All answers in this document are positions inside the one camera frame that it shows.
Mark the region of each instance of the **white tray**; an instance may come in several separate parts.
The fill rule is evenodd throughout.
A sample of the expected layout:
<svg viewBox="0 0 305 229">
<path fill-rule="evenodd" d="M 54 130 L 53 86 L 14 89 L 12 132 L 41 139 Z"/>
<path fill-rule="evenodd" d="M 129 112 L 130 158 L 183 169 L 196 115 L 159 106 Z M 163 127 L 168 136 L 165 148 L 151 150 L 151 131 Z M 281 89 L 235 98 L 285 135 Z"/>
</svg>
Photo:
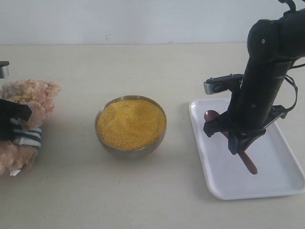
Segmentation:
<svg viewBox="0 0 305 229">
<path fill-rule="evenodd" d="M 257 167 L 252 175 L 238 155 L 228 150 L 228 141 L 203 131 L 204 113 L 226 111 L 229 99 L 195 100 L 189 105 L 191 122 L 210 192 L 223 200 L 278 197 L 305 192 L 305 175 L 278 125 L 273 123 L 246 153 Z"/>
</svg>

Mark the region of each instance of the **metal bowl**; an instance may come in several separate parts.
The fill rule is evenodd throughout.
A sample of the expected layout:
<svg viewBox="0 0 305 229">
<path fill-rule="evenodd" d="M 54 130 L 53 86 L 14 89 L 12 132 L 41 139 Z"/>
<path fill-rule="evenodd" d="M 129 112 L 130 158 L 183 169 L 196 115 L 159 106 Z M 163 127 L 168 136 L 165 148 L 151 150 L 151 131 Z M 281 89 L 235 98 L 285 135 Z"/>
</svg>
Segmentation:
<svg viewBox="0 0 305 229">
<path fill-rule="evenodd" d="M 103 142 L 103 140 L 99 137 L 99 135 L 97 133 L 96 124 L 97 124 L 97 121 L 99 119 L 100 114 L 105 110 L 105 108 L 107 106 L 109 106 L 110 104 L 115 103 L 115 102 L 119 102 L 119 101 L 123 101 L 123 100 L 129 100 L 129 99 L 142 99 L 142 100 L 149 101 L 149 102 L 155 104 L 156 106 L 158 106 L 163 111 L 163 113 L 165 115 L 165 129 L 164 129 L 163 134 L 159 137 L 159 139 L 154 141 L 149 146 L 146 146 L 146 147 L 141 148 L 141 149 L 136 149 L 136 150 L 121 150 L 121 149 L 113 148 L 113 147 L 111 147 L 111 146 L 109 146 L 109 145 L 107 145 L 106 143 Z M 159 104 L 157 104 L 154 100 L 152 100 L 150 98 L 147 98 L 147 97 L 144 97 L 144 96 L 140 96 L 140 95 L 126 95 L 126 96 L 122 96 L 122 97 L 111 100 L 105 106 L 103 106 L 100 109 L 100 111 L 97 113 L 96 118 L 95 118 L 95 123 L 94 123 L 95 133 L 96 133 L 96 136 L 98 137 L 101 145 L 104 147 L 104 149 L 106 149 L 106 151 L 108 153 L 110 153 L 110 154 L 112 154 L 116 157 L 120 157 L 120 158 L 139 158 L 139 157 L 151 154 L 156 148 L 158 148 L 158 146 L 163 141 L 165 133 L 166 133 L 166 126 L 167 126 L 167 120 L 166 120 L 166 114 L 165 114 L 163 108 Z"/>
</svg>

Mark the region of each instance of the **beige table surface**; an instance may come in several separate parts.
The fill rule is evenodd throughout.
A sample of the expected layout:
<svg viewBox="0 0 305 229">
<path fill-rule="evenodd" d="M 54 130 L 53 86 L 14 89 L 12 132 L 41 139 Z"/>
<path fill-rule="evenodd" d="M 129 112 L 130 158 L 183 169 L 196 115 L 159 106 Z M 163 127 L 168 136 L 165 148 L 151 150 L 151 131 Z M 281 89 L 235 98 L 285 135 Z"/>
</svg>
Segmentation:
<svg viewBox="0 0 305 229">
<path fill-rule="evenodd" d="M 243 73 L 246 44 L 0 46 L 10 77 L 56 81 L 61 92 L 28 173 L 0 177 L 1 229 L 301 229 L 305 194 L 221 201 L 208 191 L 188 104 L 207 96 L 203 81 Z M 278 124 L 305 168 L 305 68 L 292 70 L 297 107 Z M 140 161 L 118 161 L 94 132 L 106 102 L 139 94 L 168 117 L 160 147 Z M 294 91 L 283 84 L 285 106 Z"/>
</svg>

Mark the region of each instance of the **white wall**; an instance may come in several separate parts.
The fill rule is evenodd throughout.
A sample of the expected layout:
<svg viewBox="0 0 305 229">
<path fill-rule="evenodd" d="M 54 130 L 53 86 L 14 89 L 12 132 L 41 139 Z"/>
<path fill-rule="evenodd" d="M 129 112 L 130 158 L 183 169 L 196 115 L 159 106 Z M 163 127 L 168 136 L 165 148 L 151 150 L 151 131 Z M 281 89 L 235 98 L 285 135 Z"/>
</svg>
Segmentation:
<svg viewBox="0 0 305 229">
<path fill-rule="evenodd" d="M 286 10 L 278 0 L 1 0 L 0 44 L 244 42 Z"/>
</svg>

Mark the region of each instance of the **stuffed animal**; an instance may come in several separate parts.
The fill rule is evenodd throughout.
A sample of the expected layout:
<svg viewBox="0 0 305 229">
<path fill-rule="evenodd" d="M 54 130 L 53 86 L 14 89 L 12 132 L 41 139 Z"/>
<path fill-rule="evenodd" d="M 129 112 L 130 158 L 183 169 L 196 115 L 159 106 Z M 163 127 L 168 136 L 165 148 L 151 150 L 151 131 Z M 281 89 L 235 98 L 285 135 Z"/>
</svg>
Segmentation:
<svg viewBox="0 0 305 229">
<path fill-rule="evenodd" d="M 0 98 L 26 104 L 32 114 L 28 121 L 11 119 L 15 139 L 0 141 L 0 175 L 31 168 L 41 147 L 41 126 L 52 114 L 60 86 L 54 82 L 25 80 L 6 83 Z"/>
</svg>

